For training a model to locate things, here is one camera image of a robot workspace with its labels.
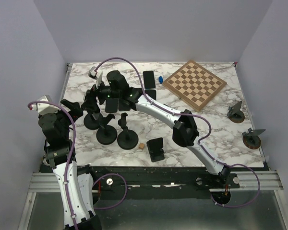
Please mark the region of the black phone blue edge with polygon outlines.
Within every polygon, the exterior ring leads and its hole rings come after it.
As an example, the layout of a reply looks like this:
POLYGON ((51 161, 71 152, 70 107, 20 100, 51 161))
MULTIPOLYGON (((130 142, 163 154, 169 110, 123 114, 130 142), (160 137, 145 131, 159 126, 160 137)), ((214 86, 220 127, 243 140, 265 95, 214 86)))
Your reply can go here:
POLYGON ((151 97, 153 100, 156 100, 156 90, 155 89, 146 89, 145 93, 151 97))

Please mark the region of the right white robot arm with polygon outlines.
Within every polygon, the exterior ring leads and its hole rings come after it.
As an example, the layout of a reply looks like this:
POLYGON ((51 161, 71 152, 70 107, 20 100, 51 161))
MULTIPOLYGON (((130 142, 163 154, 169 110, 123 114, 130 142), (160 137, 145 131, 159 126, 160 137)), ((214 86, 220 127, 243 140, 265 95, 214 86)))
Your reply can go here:
POLYGON ((84 125, 88 129, 105 130, 106 123, 110 119, 103 117, 99 106, 110 100, 121 101, 129 109, 151 115, 168 125, 173 130, 173 141, 178 146, 189 149, 204 164, 215 187, 221 188, 228 183, 230 167, 213 155, 201 142, 202 138, 194 120, 196 116, 191 111, 181 112, 157 102, 148 96, 143 88, 129 86, 118 70, 107 74, 109 85, 105 85, 102 81, 102 72, 92 69, 88 75, 96 80, 92 88, 85 93, 81 106, 88 113, 84 118, 84 125))

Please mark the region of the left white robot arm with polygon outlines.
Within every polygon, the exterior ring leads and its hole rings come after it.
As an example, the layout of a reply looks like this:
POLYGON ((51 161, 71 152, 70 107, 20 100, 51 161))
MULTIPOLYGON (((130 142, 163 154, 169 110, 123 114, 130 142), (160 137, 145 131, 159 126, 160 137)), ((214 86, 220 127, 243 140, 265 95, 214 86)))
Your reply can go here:
POLYGON ((48 104, 44 96, 34 105, 39 114, 38 124, 49 146, 45 147, 46 162, 52 168, 59 184, 64 208, 64 228, 66 230, 100 230, 99 217, 93 208, 92 188, 97 178, 89 166, 78 173, 75 157, 75 139, 70 139, 70 128, 83 116, 79 103, 63 99, 61 103, 69 109, 64 112, 53 104, 48 104))

